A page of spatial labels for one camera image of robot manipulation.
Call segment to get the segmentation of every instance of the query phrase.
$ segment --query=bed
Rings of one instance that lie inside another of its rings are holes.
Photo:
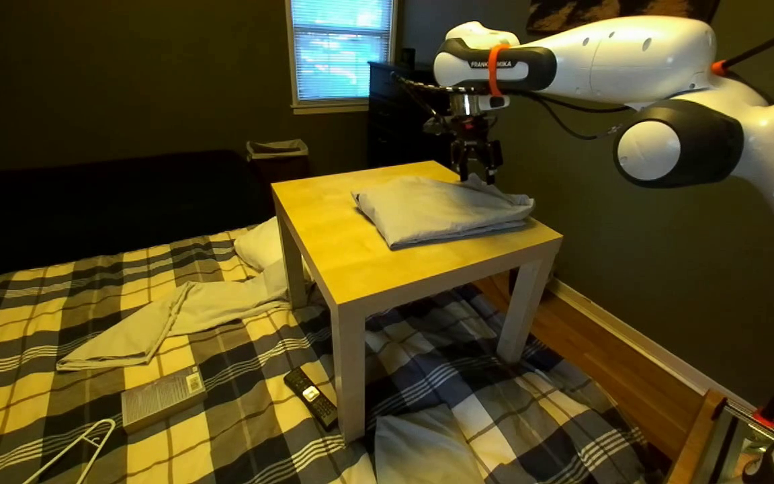
[[[67,452],[40,481],[374,481],[379,421],[427,409],[448,409],[483,481],[655,479],[642,432],[569,362],[533,342],[520,365],[493,358],[499,310],[475,286],[368,322],[368,432],[354,444],[284,385],[290,368],[303,368],[334,395],[330,319],[318,294],[301,310],[279,299],[168,337],[146,365],[57,372],[79,343],[182,286],[258,276],[236,251],[248,232],[0,271],[0,481],[35,479],[96,421],[115,426],[108,440]],[[182,368],[198,368],[204,397],[123,431],[122,395]]]

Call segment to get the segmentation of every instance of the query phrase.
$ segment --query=table top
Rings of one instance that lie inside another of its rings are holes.
[[[415,161],[271,186],[278,212],[287,217],[287,228],[330,303],[338,306],[376,296],[401,303],[432,286],[454,287],[471,283],[474,274],[497,274],[534,256],[553,257],[559,251],[561,235],[541,220],[502,235],[389,251],[376,227],[358,212],[353,193],[404,175],[458,179],[438,161]]]

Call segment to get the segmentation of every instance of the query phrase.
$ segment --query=wooden side table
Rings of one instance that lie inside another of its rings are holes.
[[[499,329],[497,356],[521,358],[561,235],[528,228],[389,251],[358,210],[353,192],[416,175],[458,184],[438,161],[416,161],[275,184],[294,306],[306,303],[301,256],[330,310],[338,428],[348,440],[365,432],[365,319],[458,286],[520,270]]]

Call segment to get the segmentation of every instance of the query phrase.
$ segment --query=wooden bed frame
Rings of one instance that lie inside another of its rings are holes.
[[[497,306],[509,303],[512,276],[481,280]],[[533,322],[534,339],[599,382],[618,412],[635,421],[673,466],[673,479],[692,477],[693,455],[706,444],[706,407],[749,403],[667,352],[576,287],[552,283]]]

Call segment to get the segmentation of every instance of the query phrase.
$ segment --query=folded cloth on bed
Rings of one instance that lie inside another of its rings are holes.
[[[529,196],[502,193],[475,175],[465,184],[396,178],[354,192],[354,201],[389,247],[521,228],[533,210]]]
[[[283,261],[283,237],[279,237],[279,220],[278,216],[243,232],[233,239],[233,253],[254,270],[263,271],[267,266]]]
[[[142,365],[168,337],[208,331],[270,310],[287,290],[284,266],[271,263],[245,283],[188,283],[150,300],[64,356],[59,372]]]
[[[483,481],[448,407],[376,420],[376,481]]]

